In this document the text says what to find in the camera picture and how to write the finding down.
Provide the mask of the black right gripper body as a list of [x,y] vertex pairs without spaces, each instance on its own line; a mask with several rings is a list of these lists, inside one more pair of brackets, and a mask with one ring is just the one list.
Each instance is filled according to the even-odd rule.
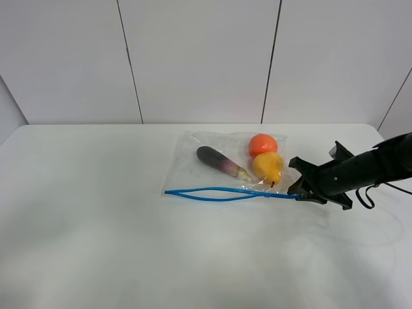
[[353,201],[346,194],[349,188],[339,179],[339,164],[337,160],[332,160],[315,166],[305,178],[310,190],[316,196],[336,203],[346,211],[352,208]]

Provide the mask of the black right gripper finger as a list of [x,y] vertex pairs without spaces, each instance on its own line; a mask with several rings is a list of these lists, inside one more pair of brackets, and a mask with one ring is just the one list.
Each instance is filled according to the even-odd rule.
[[310,162],[307,162],[301,158],[299,158],[298,156],[292,158],[289,161],[288,166],[290,168],[295,169],[296,171],[298,171],[299,173],[301,173],[302,176],[307,175],[312,173],[314,170],[317,169],[317,166],[315,164],[312,164]]
[[320,205],[325,204],[325,199],[316,194],[306,180],[297,180],[289,186],[287,194],[297,195],[297,201],[309,201]]

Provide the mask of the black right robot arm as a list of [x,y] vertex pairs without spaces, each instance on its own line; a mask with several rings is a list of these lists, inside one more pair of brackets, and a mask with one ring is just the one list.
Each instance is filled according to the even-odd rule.
[[411,133],[385,140],[371,151],[354,155],[341,143],[336,142],[329,152],[332,160],[315,165],[299,157],[289,161],[288,166],[301,176],[289,186],[287,194],[298,201],[312,201],[321,205],[332,202],[344,211],[350,210],[353,201],[346,194],[355,191],[360,203],[367,209],[374,208],[366,203],[359,189],[367,191],[380,184],[389,184],[411,178]]

